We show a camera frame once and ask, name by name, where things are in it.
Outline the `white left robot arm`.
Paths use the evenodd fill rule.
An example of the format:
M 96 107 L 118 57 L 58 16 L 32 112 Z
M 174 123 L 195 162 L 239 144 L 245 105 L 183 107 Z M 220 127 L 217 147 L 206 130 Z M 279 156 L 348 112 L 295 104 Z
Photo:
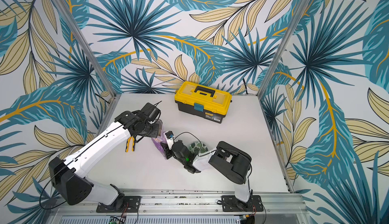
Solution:
M 117 145 L 130 138 L 137 143 L 144 137 L 160 135 L 161 111 L 147 103 L 142 109 L 124 111 L 90 143 L 61 160 L 49 163 L 50 181 L 68 205 L 91 201 L 112 211 L 122 210 L 125 195 L 115 185 L 101 184 L 88 178 L 89 172 Z

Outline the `green leaf pattern bowl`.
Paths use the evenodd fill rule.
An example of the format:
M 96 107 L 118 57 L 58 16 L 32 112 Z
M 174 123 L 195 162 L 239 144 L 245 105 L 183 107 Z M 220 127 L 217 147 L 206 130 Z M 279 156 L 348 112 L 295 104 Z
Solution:
M 191 143 L 189 146 L 188 146 L 188 149 L 191 153 L 193 153 L 194 155 L 199 155 L 199 154 L 203 154 L 208 150 L 208 147 L 204 144 L 204 143 L 201 143 L 199 141 L 196 141 L 196 142 L 193 142 Z

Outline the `yellow handled pliers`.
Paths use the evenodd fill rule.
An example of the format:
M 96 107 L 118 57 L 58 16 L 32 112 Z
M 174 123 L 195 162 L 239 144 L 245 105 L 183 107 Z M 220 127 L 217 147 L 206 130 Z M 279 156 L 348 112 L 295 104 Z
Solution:
M 126 153 L 129 152 L 129 151 L 134 151 L 135 150 L 135 139 L 134 137 L 130 137 L 127 139 L 127 143 L 126 143 Z

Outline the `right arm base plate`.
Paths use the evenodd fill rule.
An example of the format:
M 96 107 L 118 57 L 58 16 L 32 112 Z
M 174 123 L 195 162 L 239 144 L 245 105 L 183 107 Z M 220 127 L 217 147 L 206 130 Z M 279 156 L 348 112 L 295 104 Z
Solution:
M 218 205 L 222 206 L 223 212 L 263 212 L 264 207 L 261 197 L 253 195 L 248 202 L 238 200 L 234 195 L 222 196 L 217 201 Z

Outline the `purple oats bag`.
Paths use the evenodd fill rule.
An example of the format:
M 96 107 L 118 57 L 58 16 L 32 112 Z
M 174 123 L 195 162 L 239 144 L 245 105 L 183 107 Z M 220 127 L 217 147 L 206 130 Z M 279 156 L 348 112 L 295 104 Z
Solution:
M 160 124 L 159 135 L 156 138 L 152 138 L 152 142 L 154 143 L 154 145 L 157 148 L 157 150 L 163 156 L 163 149 L 162 149 L 160 143 L 167 144 L 167 140 L 166 140 L 166 136 L 165 136 L 165 129 L 164 129 L 164 126 L 163 126 L 162 122 L 159 122 L 159 124 Z

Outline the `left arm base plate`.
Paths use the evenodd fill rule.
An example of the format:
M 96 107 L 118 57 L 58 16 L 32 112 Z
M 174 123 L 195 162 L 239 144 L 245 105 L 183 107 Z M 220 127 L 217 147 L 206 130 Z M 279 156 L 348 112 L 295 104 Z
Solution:
M 140 207 L 141 196 L 121 196 L 111 205 L 99 203 L 97 213 L 136 213 Z

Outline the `aluminium corner post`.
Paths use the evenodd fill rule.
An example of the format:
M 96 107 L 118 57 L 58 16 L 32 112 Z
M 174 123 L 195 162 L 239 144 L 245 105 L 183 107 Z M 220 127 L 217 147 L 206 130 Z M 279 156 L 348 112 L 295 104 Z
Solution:
M 289 22 L 288 26 L 286 27 L 286 31 L 281 39 L 281 42 L 278 46 L 278 49 L 275 52 L 275 55 L 274 55 L 270 65 L 268 67 L 268 70 L 267 70 L 265 77 L 264 77 L 264 79 L 261 83 L 261 86 L 259 88 L 259 91 L 257 94 L 259 101 L 262 100 L 262 98 L 266 92 L 266 88 L 271 81 L 272 75 L 274 74 L 274 72 L 277 68 L 277 65 L 282 57 L 282 54 L 285 51 L 285 48 L 286 48 L 289 40 L 292 38 L 303 14 L 305 13 L 305 9 L 308 6 L 309 2 L 310 2 L 310 0 L 300 0 L 299 3 L 297 4 L 294 16 L 291 17 L 290 22 Z
M 108 91 L 111 97 L 115 98 L 116 97 L 115 90 L 113 89 L 110 81 L 107 79 L 106 75 L 104 74 L 101 66 L 97 61 L 97 58 L 93 54 L 93 51 L 91 50 L 89 44 L 87 43 L 87 40 L 83 36 L 82 31 L 80 30 L 76 20 L 74 19 L 70 10 L 66 7 L 65 0 L 51 0 L 51 1 L 58 9 L 64 21 L 67 23 L 70 31 L 74 34 L 74 37 L 77 40 L 80 48 L 84 51 L 86 57 L 89 59 L 89 62 L 94 67 L 96 74 L 101 79 L 105 89 Z

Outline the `aluminium corner post left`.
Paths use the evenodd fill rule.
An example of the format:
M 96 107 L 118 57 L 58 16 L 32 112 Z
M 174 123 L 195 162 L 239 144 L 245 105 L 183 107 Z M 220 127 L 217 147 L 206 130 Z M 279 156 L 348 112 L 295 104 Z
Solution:
M 83 36 L 82 31 L 80 30 L 76 20 L 74 19 L 70 10 L 66 7 L 65 0 L 51 0 L 51 1 L 58 9 L 64 21 L 67 23 L 70 31 L 74 34 L 74 37 L 77 40 L 80 48 L 84 51 L 86 57 L 89 59 L 89 62 L 94 67 L 96 74 L 101 79 L 105 89 L 108 91 L 111 97 L 115 98 L 116 97 L 115 90 L 113 89 L 110 81 L 107 79 L 106 75 L 104 74 L 101 66 L 97 61 L 97 58 L 93 54 L 93 51 L 91 50 L 89 44 L 87 43 L 87 40 Z

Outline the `aluminium corner post right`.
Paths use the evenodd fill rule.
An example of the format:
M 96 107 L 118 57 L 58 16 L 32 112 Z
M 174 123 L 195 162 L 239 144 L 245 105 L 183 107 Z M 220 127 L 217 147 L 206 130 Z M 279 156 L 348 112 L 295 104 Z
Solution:
M 310 0 L 300 0 L 299 3 L 297 4 L 294 16 L 291 17 L 290 22 L 289 22 L 288 26 L 286 27 L 286 31 L 281 39 L 281 42 L 278 46 L 278 49 L 275 52 L 275 55 L 274 55 L 270 65 L 268 67 L 268 70 L 267 70 L 265 77 L 264 77 L 264 79 L 261 83 L 261 86 L 259 88 L 259 91 L 257 94 L 259 101 L 262 100 L 262 98 L 266 92 L 266 88 L 271 81 L 272 75 L 274 74 L 274 72 L 277 68 L 277 65 L 282 57 L 282 54 L 285 51 L 285 48 L 286 48 L 289 40 L 292 38 L 303 14 L 305 13 L 305 9 L 308 6 L 309 2 L 310 2 Z

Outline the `aluminium front rail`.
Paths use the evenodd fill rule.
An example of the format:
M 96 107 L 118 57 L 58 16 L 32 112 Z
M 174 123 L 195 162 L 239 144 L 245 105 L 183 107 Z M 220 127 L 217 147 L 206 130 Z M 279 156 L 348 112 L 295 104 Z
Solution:
M 254 193 L 246 211 L 233 210 L 227 191 L 125 190 L 127 213 L 102 213 L 92 202 L 51 210 L 48 224 L 311 224 L 302 195 Z

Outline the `yellow and black toolbox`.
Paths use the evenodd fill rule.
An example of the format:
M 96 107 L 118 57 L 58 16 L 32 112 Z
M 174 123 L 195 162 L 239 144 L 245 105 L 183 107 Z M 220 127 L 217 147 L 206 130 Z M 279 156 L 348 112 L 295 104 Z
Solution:
M 185 81 L 174 95 L 174 100 L 180 111 L 220 124 L 228 113 L 232 95 Z

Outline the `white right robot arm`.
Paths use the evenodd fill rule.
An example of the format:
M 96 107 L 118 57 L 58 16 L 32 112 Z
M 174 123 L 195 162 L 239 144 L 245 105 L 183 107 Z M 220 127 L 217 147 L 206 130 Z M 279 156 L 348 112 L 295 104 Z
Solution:
M 160 143 L 166 159 L 174 158 L 191 174 L 214 168 L 228 180 L 234 183 L 235 198 L 248 203 L 251 190 L 248 179 L 251 174 L 252 158 L 238 148 L 220 141 L 215 149 L 205 153 L 192 153 L 181 140 Z

